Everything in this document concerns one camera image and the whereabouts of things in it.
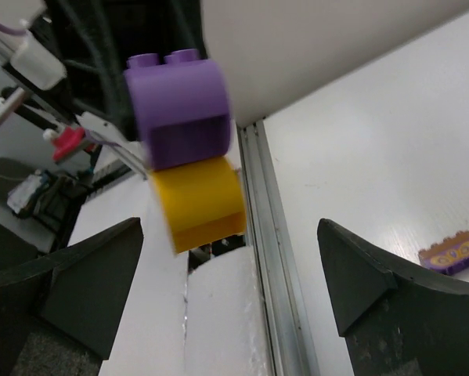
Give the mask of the yellow butterfly lego brick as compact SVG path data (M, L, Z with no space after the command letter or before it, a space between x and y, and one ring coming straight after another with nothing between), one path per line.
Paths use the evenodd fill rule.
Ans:
M149 173L175 253L243 233L244 195L226 157L214 157Z

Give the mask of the purple rounded lego brick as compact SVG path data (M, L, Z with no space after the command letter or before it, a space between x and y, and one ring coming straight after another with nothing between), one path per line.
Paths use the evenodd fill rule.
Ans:
M197 49L131 56L124 73L147 162L163 170L226 155L231 113L223 74Z

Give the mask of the brown purple butterfly lego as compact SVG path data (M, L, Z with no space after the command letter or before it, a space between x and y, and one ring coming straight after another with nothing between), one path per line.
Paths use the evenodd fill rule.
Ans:
M469 268L469 231L459 231L418 252L420 264L447 276Z

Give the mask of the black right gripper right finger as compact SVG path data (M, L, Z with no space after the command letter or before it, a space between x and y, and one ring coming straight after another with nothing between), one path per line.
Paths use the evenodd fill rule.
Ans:
M356 375L469 375L469 283L317 227L338 334Z

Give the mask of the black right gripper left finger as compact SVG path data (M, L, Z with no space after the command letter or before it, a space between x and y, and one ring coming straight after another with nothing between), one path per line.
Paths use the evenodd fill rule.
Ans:
M41 255L0 225L0 375L96 375L143 246L137 218Z

